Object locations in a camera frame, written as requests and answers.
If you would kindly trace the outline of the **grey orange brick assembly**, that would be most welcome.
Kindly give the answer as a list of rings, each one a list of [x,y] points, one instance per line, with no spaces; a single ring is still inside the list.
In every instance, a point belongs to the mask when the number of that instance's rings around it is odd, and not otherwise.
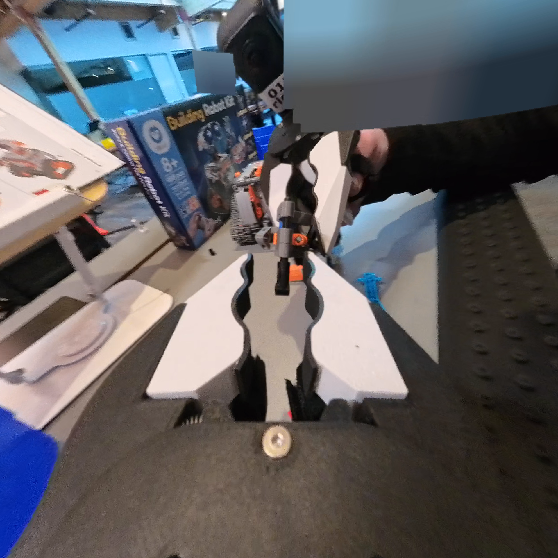
[[[289,295],[291,260],[301,266],[305,252],[314,247],[315,240],[311,213],[298,209],[290,196],[278,206],[277,224],[262,227],[255,234],[256,243],[274,251],[278,258],[275,295]]]

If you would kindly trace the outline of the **white stand base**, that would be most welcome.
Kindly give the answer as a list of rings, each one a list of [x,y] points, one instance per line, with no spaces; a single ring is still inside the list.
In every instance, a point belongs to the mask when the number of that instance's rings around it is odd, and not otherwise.
[[[172,296],[124,278],[168,241],[153,219],[88,263],[103,290],[95,300],[84,279],[73,273],[1,323],[1,368],[66,320],[77,322],[102,314],[116,319],[108,340],[84,360],[48,373],[35,383],[1,380],[1,408],[34,429],[51,423],[116,363],[171,309]]]

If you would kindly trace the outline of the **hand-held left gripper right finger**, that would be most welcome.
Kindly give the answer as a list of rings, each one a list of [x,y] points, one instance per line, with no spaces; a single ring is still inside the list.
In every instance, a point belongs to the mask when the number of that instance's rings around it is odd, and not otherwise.
[[[408,388],[367,298],[314,253],[307,254],[307,294],[317,294],[309,331],[317,364],[313,390],[325,402],[404,400]]]

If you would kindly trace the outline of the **black dimpled mat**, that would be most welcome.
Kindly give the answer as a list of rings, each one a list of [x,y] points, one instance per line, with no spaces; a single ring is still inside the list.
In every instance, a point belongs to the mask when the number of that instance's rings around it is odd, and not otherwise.
[[[513,504],[517,557],[557,557],[557,276],[511,188],[444,193],[439,363]]]

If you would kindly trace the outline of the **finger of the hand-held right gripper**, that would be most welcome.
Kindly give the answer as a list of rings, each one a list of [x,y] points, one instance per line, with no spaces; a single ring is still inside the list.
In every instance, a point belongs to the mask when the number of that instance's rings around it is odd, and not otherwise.
[[[345,213],[352,182],[347,160],[352,149],[352,131],[330,132],[319,139],[308,156],[315,173],[313,225],[323,254],[331,253]]]
[[[291,164],[264,162],[262,165],[261,191],[274,227],[278,227],[277,212],[287,195],[287,185],[292,171],[293,165]]]

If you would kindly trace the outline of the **light blue brick separator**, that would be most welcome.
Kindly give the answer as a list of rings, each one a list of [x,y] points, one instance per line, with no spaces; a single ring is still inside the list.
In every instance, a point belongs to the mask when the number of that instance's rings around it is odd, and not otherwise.
[[[384,312],[387,312],[384,304],[380,299],[380,287],[383,278],[372,272],[366,272],[357,278],[357,283],[364,288],[364,295],[369,303],[378,306]]]

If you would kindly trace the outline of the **printed instruction sheet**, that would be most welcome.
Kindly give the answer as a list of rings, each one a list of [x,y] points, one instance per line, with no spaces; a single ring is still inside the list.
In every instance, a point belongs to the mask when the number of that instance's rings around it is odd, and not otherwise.
[[[67,124],[1,86],[1,217],[36,197],[79,192],[123,166]]]

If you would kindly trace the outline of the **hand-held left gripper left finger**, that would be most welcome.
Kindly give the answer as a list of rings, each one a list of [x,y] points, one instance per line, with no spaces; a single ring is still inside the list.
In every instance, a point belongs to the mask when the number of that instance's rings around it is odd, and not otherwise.
[[[154,400],[233,400],[250,341],[253,257],[243,254],[189,297],[146,388]]]

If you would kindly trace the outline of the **person's right forearm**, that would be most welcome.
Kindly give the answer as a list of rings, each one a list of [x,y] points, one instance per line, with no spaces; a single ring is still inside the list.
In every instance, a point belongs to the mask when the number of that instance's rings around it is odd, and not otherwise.
[[[438,124],[381,128],[386,162],[367,179],[361,205],[395,194],[457,196],[535,184],[557,175],[557,106]]]

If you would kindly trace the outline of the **blue storage bin with tag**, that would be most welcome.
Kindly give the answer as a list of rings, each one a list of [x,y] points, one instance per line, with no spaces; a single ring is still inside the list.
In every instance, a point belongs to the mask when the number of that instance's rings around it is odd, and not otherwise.
[[[7,557],[32,519],[52,475],[59,447],[1,408],[1,557]]]

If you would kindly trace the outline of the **grey tracked toy robot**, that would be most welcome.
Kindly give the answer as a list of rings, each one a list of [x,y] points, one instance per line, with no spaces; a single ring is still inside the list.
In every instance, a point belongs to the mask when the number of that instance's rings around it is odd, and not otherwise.
[[[255,161],[235,173],[230,199],[230,233],[238,246],[257,244],[256,236],[263,228],[273,227],[267,201],[261,191],[263,161]]]

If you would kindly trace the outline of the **blue robot kit box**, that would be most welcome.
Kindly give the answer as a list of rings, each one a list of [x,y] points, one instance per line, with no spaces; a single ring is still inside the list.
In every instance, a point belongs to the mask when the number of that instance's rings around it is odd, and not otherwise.
[[[103,123],[177,248],[194,251],[229,218],[236,175],[257,160],[245,90]]]

